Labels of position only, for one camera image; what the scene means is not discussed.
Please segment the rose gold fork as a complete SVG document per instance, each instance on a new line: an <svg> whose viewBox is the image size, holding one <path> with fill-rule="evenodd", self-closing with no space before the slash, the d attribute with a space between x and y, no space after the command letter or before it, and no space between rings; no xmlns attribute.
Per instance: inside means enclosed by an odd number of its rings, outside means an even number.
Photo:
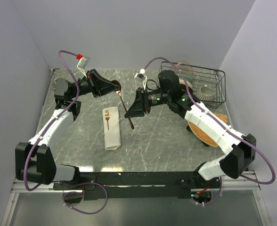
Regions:
<svg viewBox="0 0 277 226"><path fill-rule="evenodd" d="M110 120L110 114L108 110L105 110L105 120L107 122L107 130L109 130L109 120Z"/></svg>

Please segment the rose gold spoon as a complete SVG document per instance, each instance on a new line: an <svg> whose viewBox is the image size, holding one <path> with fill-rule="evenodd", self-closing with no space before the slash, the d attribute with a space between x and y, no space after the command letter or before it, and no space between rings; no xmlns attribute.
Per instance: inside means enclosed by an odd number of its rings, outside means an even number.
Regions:
<svg viewBox="0 0 277 226"><path fill-rule="evenodd" d="M125 112L127 113L127 108L126 108L125 103L124 103L123 98L122 98L122 86L121 86L121 84L120 84L119 81L117 81L117 80L112 80L111 82L112 82L113 84L119 86L119 89L116 91L116 93L119 95L120 100L121 100L121 102L122 102L122 105L123 105L123 107L124 107L124 109L125 109ZM133 125L133 122L132 122L132 120L131 120L131 118L128 118L128 121L129 121L129 123L130 123L131 129L135 129L135 128L134 128L134 125Z"/></svg>

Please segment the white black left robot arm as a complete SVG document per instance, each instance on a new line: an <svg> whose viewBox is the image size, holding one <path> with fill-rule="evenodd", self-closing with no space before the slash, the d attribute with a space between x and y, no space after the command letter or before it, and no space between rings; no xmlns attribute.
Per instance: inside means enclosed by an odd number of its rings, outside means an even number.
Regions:
<svg viewBox="0 0 277 226"><path fill-rule="evenodd" d="M44 185L64 181L70 189L76 189L81 185L79 168L57 165L51 150L80 114L81 102L75 99L77 94L91 93L101 97L120 90L120 85L92 69L74 83L62 78L55 80L53 89L56 102L53 115L38 134L27 143L18 143L15 148L16 179Z"/></svg>

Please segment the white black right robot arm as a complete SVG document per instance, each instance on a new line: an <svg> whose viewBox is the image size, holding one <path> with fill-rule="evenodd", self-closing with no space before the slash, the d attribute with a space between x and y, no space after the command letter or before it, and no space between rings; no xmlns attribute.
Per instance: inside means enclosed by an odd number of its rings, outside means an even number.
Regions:
<svg viewBox="0 0 277 226"><path fill-rule="evenodd" d="M158 75L159 88L146 91L136 90L133 104L125 114L125 118L143 117L151 107L168 105L169 109L201 129L221 148L224 155L213 161L202 163L194 175L194 183L203 188L213 178L228 176L237 179L254 161L256 139L253 135L234 130L214 115L204 103L181 89L179 77L171 70L162 71Z"/></svg>

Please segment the white cloth napkin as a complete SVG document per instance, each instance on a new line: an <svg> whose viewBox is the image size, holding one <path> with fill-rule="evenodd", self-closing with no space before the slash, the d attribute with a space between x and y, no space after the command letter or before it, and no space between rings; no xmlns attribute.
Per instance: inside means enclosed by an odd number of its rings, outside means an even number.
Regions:
<svg viewBox="0 0 277 226"><path fill-rule="evenodd" d="M105 120L105 110L109 111L109 130ZM106 150L117 150L121 146L120 118L118 107L109 107L102 110L104 123L104 142Z"/></svg>

